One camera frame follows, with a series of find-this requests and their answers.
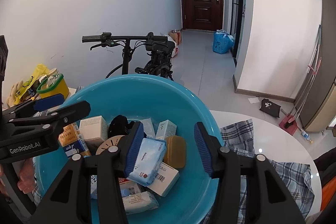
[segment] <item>package of wet wipes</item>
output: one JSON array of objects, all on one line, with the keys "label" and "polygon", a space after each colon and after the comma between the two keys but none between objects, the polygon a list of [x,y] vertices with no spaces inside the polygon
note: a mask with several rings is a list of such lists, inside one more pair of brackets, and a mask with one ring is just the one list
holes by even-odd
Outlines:
[{"label": "package of wet wipes", "polygon": [[166,153],[165,140],[156,140],[150,137],[142,140],[134,170],[129,174],[129,180],[140,185],[149,186],[153,183],[160,163]]}]

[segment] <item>bicycle handlebar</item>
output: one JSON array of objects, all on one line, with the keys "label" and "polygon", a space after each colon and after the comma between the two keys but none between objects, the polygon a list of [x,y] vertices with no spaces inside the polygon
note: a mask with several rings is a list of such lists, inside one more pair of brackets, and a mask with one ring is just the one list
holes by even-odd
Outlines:
[{"label": "bicycle handlebar", "polygon": [[82,43],[100,42],[100,39],[100,35],[88,35],[86,37],[82,37]]},{"label": "bicycle handlebar", "polygon": [[153,35],[153,33],[149,33],[145,37],[137,37],[137,36],[112,36],[111,33],[102,33],[102,35],[88,35],[82,37],[82,43],[87,42],[104,42],[106,40],[153,40],[155,42],[167,42],[168,38],[160,35]]}]

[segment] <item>blue plastic bag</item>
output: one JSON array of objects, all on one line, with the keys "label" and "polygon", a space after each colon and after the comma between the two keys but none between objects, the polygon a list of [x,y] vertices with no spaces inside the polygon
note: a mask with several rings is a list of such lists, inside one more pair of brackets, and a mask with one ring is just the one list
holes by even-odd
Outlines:
[{"label": "blue plastic bag", "polygon": [[212,50],[219,54],[228,52],[233,47],[233,37],[224,30],[217,30],[213,35]]}]

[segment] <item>white plastic bag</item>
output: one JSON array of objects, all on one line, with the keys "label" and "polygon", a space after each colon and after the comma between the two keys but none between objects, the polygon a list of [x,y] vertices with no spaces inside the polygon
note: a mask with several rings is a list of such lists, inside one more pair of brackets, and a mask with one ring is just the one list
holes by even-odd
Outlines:
[{"label": "white plastic bag", "polygon": [[179,52],[179,46],[178,46],[177,43],[174,41],[174,39],[172,39],[169,35],[166,35],[166,37],[168,37],[168,40],[169,40],[169,41],[173,41],[174,44],[175,44],[175,48],[174,48],[173,53],[172,53],[172,55],[171,55],[171,57],[174,57],[174,56],[176,56],[176,55],[178,54],[178,52]]}]

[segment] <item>black door frame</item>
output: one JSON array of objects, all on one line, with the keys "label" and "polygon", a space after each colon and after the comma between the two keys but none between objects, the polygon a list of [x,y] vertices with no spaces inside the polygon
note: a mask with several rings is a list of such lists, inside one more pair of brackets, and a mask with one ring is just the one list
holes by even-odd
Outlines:
[{"label": "black door frame", "polygon": [[232,35],[232,25],[233,25],[233,15],[234,15],[234,7],[235,5],[238,6],[238,15],[237,15],[237,25],[235,26],[236,28],[236,38],[235,38],[235,44],[233,46],[232,56],[235,61],[235,65],[237,65],[237,53],[238,53],[238,46],[239,46],[239,41],[240,41],[240,33],[242,29],[242,20],[243,20],[243,6],[244,6],[244,0],[238,0],[238,3],[235,3],[234,0],[232,0],[232,11],[231,11],[231,27],[230,27],[230,35]]}]

